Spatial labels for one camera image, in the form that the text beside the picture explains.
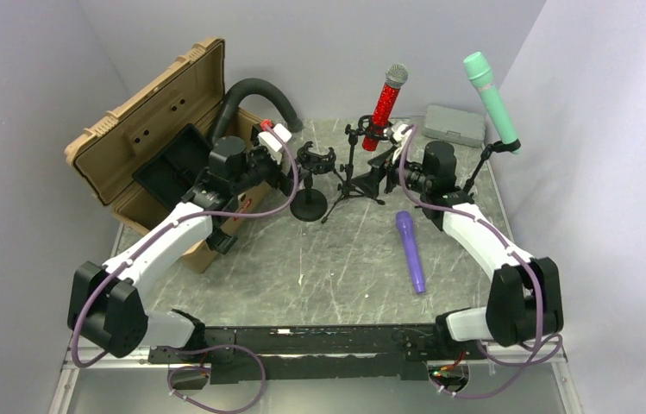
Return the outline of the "grey plastic case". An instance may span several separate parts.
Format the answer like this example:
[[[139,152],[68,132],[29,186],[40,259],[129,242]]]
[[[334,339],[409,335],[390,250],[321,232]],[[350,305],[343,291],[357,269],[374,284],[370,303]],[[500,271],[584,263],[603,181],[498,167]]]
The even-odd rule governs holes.
[[[423,122],[423,136],[468,147],[481,147],[486,121],[480,114],[430,104]]]

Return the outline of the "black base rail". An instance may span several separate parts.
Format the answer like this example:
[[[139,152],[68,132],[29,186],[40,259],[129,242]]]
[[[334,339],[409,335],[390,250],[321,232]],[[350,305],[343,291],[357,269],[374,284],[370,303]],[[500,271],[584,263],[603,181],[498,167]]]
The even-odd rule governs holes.
[[[210,370],[210,383],[396,377],[426,380],[428,369],[483,360],[474,342],[447,342],[434,323],[209,327],[183,351],[157,346],[151,364]]]

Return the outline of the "black round base mic stand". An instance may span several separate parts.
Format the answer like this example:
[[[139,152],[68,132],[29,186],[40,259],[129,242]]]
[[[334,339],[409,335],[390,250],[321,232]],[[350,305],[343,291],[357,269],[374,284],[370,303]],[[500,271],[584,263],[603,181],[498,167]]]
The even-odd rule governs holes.
[[[318,154],[311,151],[312,146],[313,142],[307,141],[298,149],[296,157],[302,187],[290,204],[290,212],[302,222],[320,220],[328,209],[326,196],[313,187],[313,176],[332,173],[336,169],[334,148],[328,147],[326,154]]]

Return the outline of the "tan plastic tool case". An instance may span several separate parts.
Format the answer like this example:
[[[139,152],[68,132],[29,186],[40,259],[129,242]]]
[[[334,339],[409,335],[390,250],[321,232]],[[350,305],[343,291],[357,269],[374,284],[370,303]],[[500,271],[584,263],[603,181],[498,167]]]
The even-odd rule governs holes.
[[[217,236],[183,255],[198,272],[229,249],[230,239],[273,188],[250,186],[248,152],[262,146],[260,123],[271,120],[293,134],[303,123],[276,86],[260,78],[224,82],[225,42],[209,38],[194,44],[159,77],[109,111],[66,147],[67,163],[90,186],[99,202],[130,228],[147,234],[171,211],[163,208],[132,174],[156,155],[186,124],[194,124],[216,143],[208,166],[196,178],[210,190],[235,191],[237,218],[218,217]]]

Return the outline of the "black tray in case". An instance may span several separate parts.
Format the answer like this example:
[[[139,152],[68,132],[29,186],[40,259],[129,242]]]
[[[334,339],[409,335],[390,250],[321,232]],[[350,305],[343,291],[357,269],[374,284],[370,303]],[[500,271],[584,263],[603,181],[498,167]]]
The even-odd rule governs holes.
[[[167,211],[171,211],[196,184],[208,166],[216,143],[192,123],[186,124],[132,178]]]

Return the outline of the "black tripod stand shock mount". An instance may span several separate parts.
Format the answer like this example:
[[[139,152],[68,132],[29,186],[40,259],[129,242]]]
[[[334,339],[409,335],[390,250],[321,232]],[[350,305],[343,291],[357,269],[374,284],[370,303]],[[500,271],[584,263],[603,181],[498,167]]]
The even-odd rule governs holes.
[[[341,164],[339,167],[340,171],[345,173],[345,177],[341,176],[338,171],[335,171],[336,177],[341,180],[341,183],[337,187],[340,195],[320,220],[321,224],[325,224],[328,221],[329,216],[335,207],[344,200],[352,198],[370,198],[378,205],[386,204],[384,200],[378,198],[378,195],[374,195],[372,191],[365,190],[360,185],[354,183],[354,151],[360,137],[372,138],[375,143],[389,141],[388,132],[390,131],[391,126],[392,123],[389,121],[386,121],[383,126],[375,125],[373,123],[372,115],[361,116],[356,128],[354,128],[350,123],[346,125],[344,134],[348,137],[348,162]]]

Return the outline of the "black tripod stand right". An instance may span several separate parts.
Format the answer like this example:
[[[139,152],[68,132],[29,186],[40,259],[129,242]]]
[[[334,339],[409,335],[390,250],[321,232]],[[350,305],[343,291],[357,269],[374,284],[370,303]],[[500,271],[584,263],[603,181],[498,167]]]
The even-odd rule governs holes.
[[[515,140],[510,143],[504,143],[503,141],[495,141],[494,143],[487,144],[480,154],[479,163],[474,168],[469,178],[466,180],[462,190],[467,194],[470,193],[470,191],[474,187],[476,177],[478,176],[480,170],[493,154],[500,154],[505,152],[515,153],[517,150],[520,149],[520,147],[521,147],[520,140]]]

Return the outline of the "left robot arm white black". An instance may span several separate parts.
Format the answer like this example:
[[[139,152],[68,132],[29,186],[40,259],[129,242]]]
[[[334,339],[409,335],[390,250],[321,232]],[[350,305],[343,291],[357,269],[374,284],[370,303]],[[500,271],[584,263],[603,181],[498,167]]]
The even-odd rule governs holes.
[[[132,247],[102,266],[87,262],[77,270],[68,319],[76,367],[89,367],[107,354],[123,358],[144,342],[170,347],[184,362],[203,354],[205,339],[194,331],[191,317],[146,312],[142,297],[187,250],[210,239],[215,216],[239,213],[182,202]]]

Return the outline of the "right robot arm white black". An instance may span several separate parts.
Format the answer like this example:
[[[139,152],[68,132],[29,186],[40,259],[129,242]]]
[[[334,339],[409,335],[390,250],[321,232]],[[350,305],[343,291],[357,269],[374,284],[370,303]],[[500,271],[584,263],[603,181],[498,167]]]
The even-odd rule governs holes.
[[[367,195],[400,186],[414,194],[424,215],[455,239],[485,272],[490,291],[485,306],[453,310],[436,317],[432,346],[452,358],[466,342],[494,341],[508,347],[561,331],[564,320],[557,265],[536,258],[490,224],[471,194],[456,183],[453,146],[433,141],[421,161],[408,161],[391,148],[368,162],[353,179]]]

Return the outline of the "mint green microphone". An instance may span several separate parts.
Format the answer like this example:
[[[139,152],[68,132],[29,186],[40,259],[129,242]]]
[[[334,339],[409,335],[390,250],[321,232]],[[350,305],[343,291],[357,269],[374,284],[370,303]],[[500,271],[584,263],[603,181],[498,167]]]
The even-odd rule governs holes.
[[[499,135],[505,152],[518,154],[521,148],[518,133],[510,113],[494,83],[492,68],[482,52],[475,52],[463,60],[467,79],[477,91],[492,124]]]

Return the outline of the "purple microphone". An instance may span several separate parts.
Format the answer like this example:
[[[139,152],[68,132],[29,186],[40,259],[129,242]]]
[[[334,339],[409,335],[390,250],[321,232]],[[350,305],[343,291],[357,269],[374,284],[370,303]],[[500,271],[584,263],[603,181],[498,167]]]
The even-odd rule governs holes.
[[[423,294],[426,292],[426,284],[417,245],[415,223],[411,214],[406,210],[401,210],[396,213],[395,223],[405,252],[414,292],[416,294]]]

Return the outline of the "red glitter microphone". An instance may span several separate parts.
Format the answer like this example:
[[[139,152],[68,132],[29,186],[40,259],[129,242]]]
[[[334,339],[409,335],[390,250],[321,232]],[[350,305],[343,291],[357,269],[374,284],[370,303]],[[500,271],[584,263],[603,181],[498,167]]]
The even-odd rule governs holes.
[[[373,110],[371,120],[361,144],[364,150],[369,152],[374,151],[378,143],[383,140],[383,135],[398,94],[407,80],[408,71],[405,65],[394,63],[387,69],[385,83],[379,94],[379,99]]]

